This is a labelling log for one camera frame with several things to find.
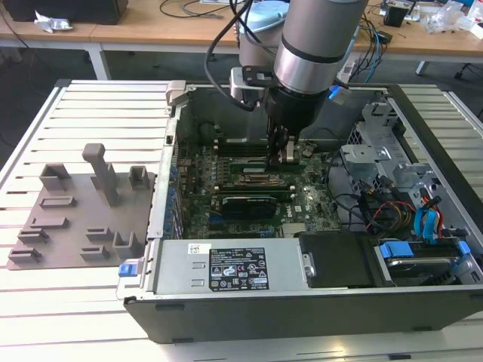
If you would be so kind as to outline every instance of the wooden desk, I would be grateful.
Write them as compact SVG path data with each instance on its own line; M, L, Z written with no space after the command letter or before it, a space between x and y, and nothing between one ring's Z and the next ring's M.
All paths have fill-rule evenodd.
M39 41L90 41L89 37L94 31L96 24L76 23L74 29L65 32L55 32L49 34L41 30L33 22L17 22L13 21L10 14L5 10L3 5L0 5L8 25L23 39L23 40L39 40ZM16 35L11 31L5 23L4 18L0 17L0 39L17 40Z
M483 56L483 41L476 38L472 33L463 30L457 32L440 32L429 34L422 23L414 21L403 21L400 28L383 25L383 17L377 15L380 1L370 0L369 7L366 8L366 15L376 26L377 30L388 32L392 35L392 40L387 47L384 56L389 54L418 54L436 56L457 56L457 57L478 57ZM355 43L354 51L366 51L368 41L359 35Z
M183 16L180 5L189 0L171 0L164 9ZM380 0L371 0L370 5ZM98 79L110 79L104 51L157 51L204 53L214 37L231 19L230 9L220 11L218 19L177 19L159 11L161 0L130 0L125 15L117 26L74 23L74 30L48 34L33 23L15 23L4 12L15 32L31 48L82 49L88 51ZM208 11L218 5L193 4L193 11ZM401 28L384 26L383 18L366 10L368 18L379 30L393 35L384 59L455 63L483 63L483 41L464 31L428 34L420 23L403 22ZM23 46L0 18L0 46ZM368 41L360 34L353 51L364 53ZM232 30L216 49L217 53L237 54Z
M186 16L180 9L186 0L171 0L163 10L169 14ZM211 44L221 29L232 19L232 11L228 8L217 12L223 19L177 19L164 15L159 10L160 0L130 0L128 9L117 26L97 25L91 33L91 41L147 43L147 44ZM190 5L195 12L206 12L219 5ZM220 41L220 46L236 47L232 30Z

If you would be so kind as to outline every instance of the desk leg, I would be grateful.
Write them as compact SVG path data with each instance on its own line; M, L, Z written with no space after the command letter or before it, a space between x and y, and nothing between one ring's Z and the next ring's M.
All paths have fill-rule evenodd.
M429 65L429 62L420 62L420 65L417 66L416 74L424 75L424 72L426 71L426 68L428 65Z
M87 46L86 51L89 52L89 57L91 58L92 66L96 72L97 80L108 81L111 79L111 73L109 67L107 66L106 55L100 47L99 44L90 43Z

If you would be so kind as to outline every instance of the gray plastic block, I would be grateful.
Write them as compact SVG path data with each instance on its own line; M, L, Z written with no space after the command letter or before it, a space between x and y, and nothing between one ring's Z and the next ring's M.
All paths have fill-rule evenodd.
M114 240L114 234L109 228L88 228L85 236L91 243Z
M114 235L114 241L112 242L112 247L116 254L118 254L119 259L131 259L135 255L139 254L142 249L139 241L137 241L136 235L132 232L129 235L129 240L122 240L121 235L116 232Z
M66 217L35 217L30 223L30 227L37 229L57 229L66 228L69 220Z
M17 237L24 244L46 243L48 240L47 233L42 229L23 229Z
M70 175L63 164L46 164L40 174L40 180L48 191L66 190L65 180Z
M95 183L103 191L109 206L117 206L119 195L116 191L115 173L113 173L104 161L106 149L102 143L88 143L84 147L82 157L89 162L96 174Z
M47 209L49 207L73 207L75 206L75 199L72 196L60 196L56 198L44 198L40 201L40 207Z
M61 166L56 165L49 172L62 170ZM147 173L148 189L137 185L133 189L133 173L142 176L141 169L142 167L136 167L135 171L130 173L118 173L117 176L111 173L111 176L108 176L111 177L111 181L113 178L116 179L116 190L119 195L116 207L107 204L103 190L94 188L91 180L93 174L72 174L70 178L64 178L66 174L58 173L61 175L63 188L50 191L44 187L41 190L14 247L14 250L21 252L19 255L22 257L16 255L11 258L7 268L18 270L117 266L124 259L141 257L155 180L153 173ZM47 204L55 204L58 207L45 207L45 200L48 200ZM38 229L42 229L41 235L41 232L35 232ZM115 244L116 232L119 239ZM133 243L130 244L131 233L134 233L134 237ZM35 258L36 254L25 257L25 249L30 246L35 246L35 251L38 252L36 262L29 261ZM82 248L92 247L105 247L106 253L102 253L101 248L102 258L84 258L82 255L85 252Z
M13 249L8 258L10 261L22 264L38 263L42 255L33 247L22 247L20 249Z
M83 247L81 249L81 256L83 260L107 260L109 252L105 247Z
M148 189L149 177L144 166L133 166L129 169L129 182L131 188L135 189Z

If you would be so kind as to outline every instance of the blue plastic latch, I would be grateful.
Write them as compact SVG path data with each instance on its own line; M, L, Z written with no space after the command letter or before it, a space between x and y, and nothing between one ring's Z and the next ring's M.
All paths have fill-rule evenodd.
M118 271L119 277L135 277L137 276L136 264L121 264Z
M469 249L468 244L465 241L458 241L458 247L463 255L470 254L471 250Z
M424 227L421 231L424 215L426 215L426 221L424 222ZM423 234L423 239L428 240L430 244L436 244L433 234L437 215L438 214L434 210L420 207L416 210L416 215L414 216L414 232L416 232L417 236Z
M332 100L337 95L337 93L339 92L339 88L340 86L336 85L331 89L331 94L329 94L329 97L328 97L329 100Z
M388 258L412 258L413 250L407 241L386 241L380 247L384 259Z
M388 259L391 257L391 250L387 247L387 245L382 244L380 247L380 253L383 254L384 259Z

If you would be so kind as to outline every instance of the warning label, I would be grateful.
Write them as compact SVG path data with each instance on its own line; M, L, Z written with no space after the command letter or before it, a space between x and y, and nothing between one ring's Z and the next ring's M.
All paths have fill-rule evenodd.
M214 292L269 289L265 249L210 249L209 286Z

